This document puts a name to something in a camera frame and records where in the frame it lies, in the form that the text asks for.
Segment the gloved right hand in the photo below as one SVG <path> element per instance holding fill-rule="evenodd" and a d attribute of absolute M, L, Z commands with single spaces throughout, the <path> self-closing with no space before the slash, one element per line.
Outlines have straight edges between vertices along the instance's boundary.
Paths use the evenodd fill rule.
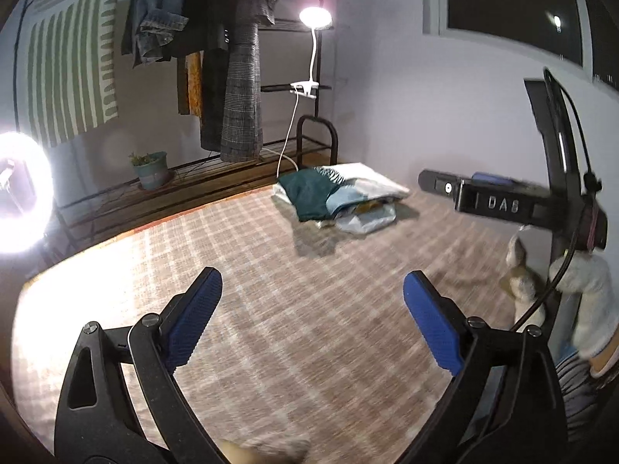
<path fill-rule="evenodd" d="M 520 319 L 541 296 L 545 282 L 528 266 L 519 236 L 508 243 L 506 263 L 508 271 L 499 286 L 513 300 L 514 319 Z M 549 348 L 555 362 L 574 355 L 591 377 L 609 374 L 618 363 L 618 297 L 609 264 L 598 254 L 577 251 L 556 290 L 568 314 L 556 316 L 551 332 Z"/>

